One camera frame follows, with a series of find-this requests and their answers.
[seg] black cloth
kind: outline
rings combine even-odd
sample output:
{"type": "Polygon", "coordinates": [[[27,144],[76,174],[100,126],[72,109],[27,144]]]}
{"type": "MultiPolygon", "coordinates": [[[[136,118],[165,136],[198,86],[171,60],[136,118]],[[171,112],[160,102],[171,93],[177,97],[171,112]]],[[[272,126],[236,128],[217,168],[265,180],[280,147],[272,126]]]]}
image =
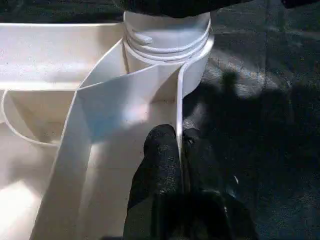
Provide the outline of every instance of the black cloth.
{"type": "Polygon", "coordinates": [[[257,239],[250,212],[224,188],[210,142],[194,129],[184,140],[185,191],[174,129],[160,125],[148,135],[132,180],[124,239],[257,239]]]}
{"type": "Polygon", "coordinates": [[[123,10],[112,0],[0,0],[0,22],[113,23],[123,10]]]}
{"type": "Polygon", "coordinates": [[[148,15],[185,18],[252,0],[114,0],[120,8],[148,15]]]}
{"type": "MultiPolygon", "coordinates": [[[[185,128],[202,116],[192,125],[215,154],[223,189],[249,210],[259,239],[318,239],[319,88],[241,98],[226,82],[224,90],[203,83],[184,99],[185,128]]],[[[207,182],[206,171],[199,183],[207,182]]]]}

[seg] finger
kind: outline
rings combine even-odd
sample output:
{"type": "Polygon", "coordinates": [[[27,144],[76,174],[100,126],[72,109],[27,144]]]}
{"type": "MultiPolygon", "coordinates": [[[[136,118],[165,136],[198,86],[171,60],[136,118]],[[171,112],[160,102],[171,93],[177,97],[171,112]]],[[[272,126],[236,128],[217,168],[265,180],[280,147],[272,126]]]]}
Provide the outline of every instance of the finger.
{"type": "Polygon", "coordinates": [[[144,158],[132,180],[128,209],[149,196],[179,193],[181,189],[175,130],[170,125],[159,125],[145,140],[144,158]]]}

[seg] white plastic tray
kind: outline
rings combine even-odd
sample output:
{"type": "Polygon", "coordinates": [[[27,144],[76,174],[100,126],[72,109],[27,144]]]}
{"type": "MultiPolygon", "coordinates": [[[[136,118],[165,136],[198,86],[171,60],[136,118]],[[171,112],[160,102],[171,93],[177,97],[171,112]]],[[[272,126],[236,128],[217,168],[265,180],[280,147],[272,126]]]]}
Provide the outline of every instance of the white plastic tray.
{"type": "Polygon", "coordinates": [[[183,97],[199,84],[214,41],[209,38],[187,60],[164,63],[137,55],[121,39],[122,24],[12,27],[9,24],[3,29],[9,36],[17,35],[12,41],[18,46],[27,46],[17,40],[24,38],[23,32],[29,36],[27,29],[42,39],[27,48],[28,54],[35,56],[22,54],[22,66],[32,67],[21,77],[10,73],[19,63],[18,53],[10,41],[4,44],[10,50],[6,49],[0,67],[4,69],[4,63],[12,61],[11,70],[0,76],[5,90],[1,103],[4,120],[21,140],[42,151],[59,146],[31,239],[122,236],[132,176],[143,158],[144,140],[156,125],[171,124],[181,149],[183,97]],[[85,39],[87,35],[95,37],[85,39]],[[32,73],[49,63],[53,63],[52,69],[40,72],[41,77],[32,73]],[[51,123],[59,127],[50,128],[51,123]]]}

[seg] plastic compartment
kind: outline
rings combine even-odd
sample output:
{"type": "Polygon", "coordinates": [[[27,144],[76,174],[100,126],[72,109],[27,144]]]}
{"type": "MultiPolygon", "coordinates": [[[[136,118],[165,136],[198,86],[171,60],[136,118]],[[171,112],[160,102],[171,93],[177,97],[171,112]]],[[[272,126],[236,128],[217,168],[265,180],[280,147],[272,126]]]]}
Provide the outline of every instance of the plastic compartment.
{"type": "Polygon", "coordinates": [[[123,19],[129,46],[154,61],[187,60],[206,44],[211,26],[209,13],[171,18],[125,12],[123,19]]]}
{"type": "Polygon", "coordinates": [[[122,236],[145,138],[153,127],[172,124],[181,148],[183,97],[199,84],[212,46],[208,39],[187,62],[155,63],[124,42],[99,61],[72,100],[31,239],[122,236]],[[125,63],[129,74],[110,78],[108,56],[123,50],[119,66],[125,63]]]}
{"type": "Polygon", "coordinates": [[[19,137],[42,146],[58,146],[73,91],[6,91],[5,122],[19,137]]]}

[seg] gloved hand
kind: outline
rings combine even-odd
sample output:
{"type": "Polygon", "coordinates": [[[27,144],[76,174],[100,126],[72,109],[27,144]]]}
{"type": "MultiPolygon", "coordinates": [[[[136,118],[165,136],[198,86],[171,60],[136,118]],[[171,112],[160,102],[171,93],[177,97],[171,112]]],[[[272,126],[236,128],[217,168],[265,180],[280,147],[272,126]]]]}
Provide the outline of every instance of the gloved hand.
{"type": "Polygon", "coordinates": [[[123,10],[152,16],[185,18],[252,0],[113,0],[123,10]]]}
{"type": "Polygon", "coordinates": [[[250,213],[224,190],[210,143],[189,129],[184,147],[185,192],[173,127],[149,133],[132,180],[124,239],[257,239],[250,213]]]}

